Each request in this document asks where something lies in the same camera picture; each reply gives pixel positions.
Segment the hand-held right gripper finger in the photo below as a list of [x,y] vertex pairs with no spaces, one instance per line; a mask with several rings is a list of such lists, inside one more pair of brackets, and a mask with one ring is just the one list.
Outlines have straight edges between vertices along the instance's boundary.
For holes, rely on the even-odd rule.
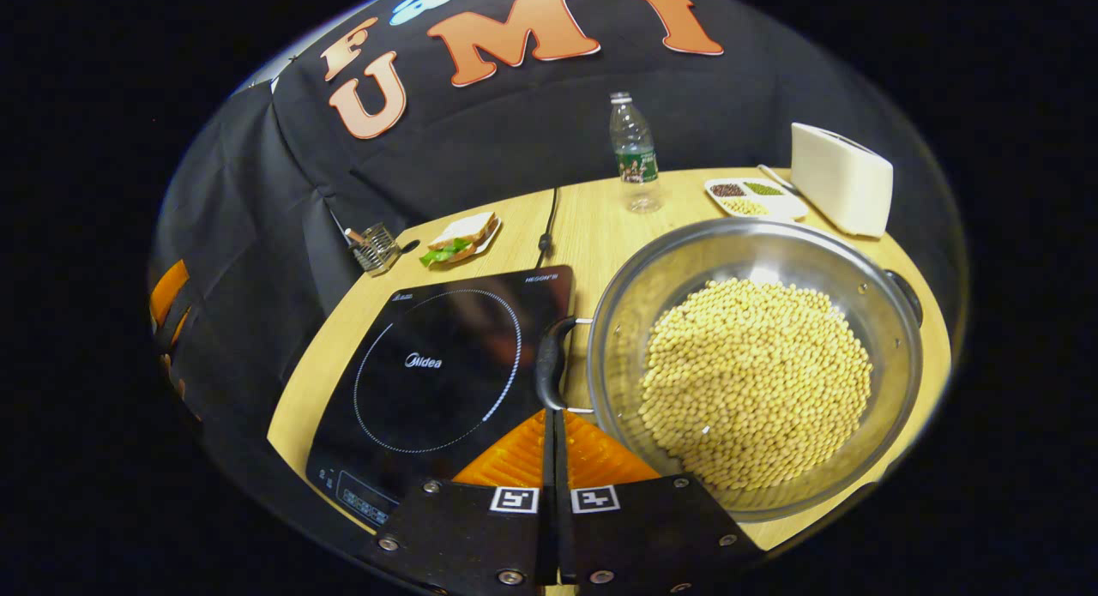
[[533,487],[424,479],[357,556],[417,593],[544,593],[557,580],[557,416]]
[[579,595],[714,595],[763,561],[690,473],[570,488],[558,412],[558,567]]

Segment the white toaster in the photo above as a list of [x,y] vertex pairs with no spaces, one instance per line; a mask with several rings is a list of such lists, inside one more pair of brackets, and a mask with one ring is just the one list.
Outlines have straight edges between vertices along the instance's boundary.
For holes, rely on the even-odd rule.
[[839,230],[872,239],[885,235],[894,167],[882,155],[836,132],[792,123],[791,177]]

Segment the clear plastic water bottle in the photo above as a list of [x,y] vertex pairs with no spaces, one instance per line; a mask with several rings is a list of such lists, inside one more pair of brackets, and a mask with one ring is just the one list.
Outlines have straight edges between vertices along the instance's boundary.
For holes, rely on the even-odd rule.
[[629,93],[612,93],[609,104],[609,139],[624,205],[637,214],[656,212],[662,200],[654,135]]

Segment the steel pot with black handles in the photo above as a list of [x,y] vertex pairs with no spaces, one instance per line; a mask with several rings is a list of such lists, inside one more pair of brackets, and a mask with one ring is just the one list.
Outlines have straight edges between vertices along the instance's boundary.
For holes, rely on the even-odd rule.
[[[870,355],[872,393],[856,432],[830,459],[799,477],[754,491],[709,485],[656,445],[640,416],[646,349],[662,312],[710,280],[747,279],[826,292]],[[749,217],[695,222],[645,245],[614,275],[589,326],[589,395],[600,428],[664,476],[690,473],[738,522],[819,517],[865,483],[914,440],[911,412],[930,403],[949,358],[923,352],[922,323],[932,297],[908,275],[885,270],[825,230]]]

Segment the small clear holder with sticks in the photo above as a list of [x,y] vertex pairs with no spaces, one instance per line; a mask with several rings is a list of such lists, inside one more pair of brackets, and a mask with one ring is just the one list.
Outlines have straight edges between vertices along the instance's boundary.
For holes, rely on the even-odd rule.
[[348,227],[344,229],[344,235],[350,241],[354,259],[367,275],[382,275],[400,259],[401,247],[383,222],[377,222],[361,232]]

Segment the sandwich on white plate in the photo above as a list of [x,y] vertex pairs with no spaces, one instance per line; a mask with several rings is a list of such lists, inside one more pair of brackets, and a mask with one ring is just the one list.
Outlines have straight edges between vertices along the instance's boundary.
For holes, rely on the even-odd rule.
[[432,265],[456,263],[479,254],[492,241],[498,225],[501,220],[495,212],[470,214],[462,220],[452,221],[427,245],[427,252],[421,256],[419,262],[423,267],[430,268]]

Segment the white divided dish of beans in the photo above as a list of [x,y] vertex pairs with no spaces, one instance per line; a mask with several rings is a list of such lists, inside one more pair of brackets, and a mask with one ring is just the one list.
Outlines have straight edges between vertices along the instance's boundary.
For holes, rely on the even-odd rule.
[[768,178],[715,178],[703,183],[703,190],[733,217],[799,221],[809,214],[806,202]]

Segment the black induction cooktop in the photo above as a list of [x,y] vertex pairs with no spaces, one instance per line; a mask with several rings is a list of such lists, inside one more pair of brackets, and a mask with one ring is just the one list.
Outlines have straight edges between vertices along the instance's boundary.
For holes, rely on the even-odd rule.
[[573,294],[568,265],[392,292],[326,405],[310,482],[378,529],[425,480],[452,480],[542,408],[537,347]]

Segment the pile of yellow soybeans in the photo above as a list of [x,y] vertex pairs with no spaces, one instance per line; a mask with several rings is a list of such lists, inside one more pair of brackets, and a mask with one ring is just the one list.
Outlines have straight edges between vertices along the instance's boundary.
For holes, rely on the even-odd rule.
[[826,292],[710,280],[662,312],[640,416],[656,445],[722,491],[799,477],[858,431],[873,362]]

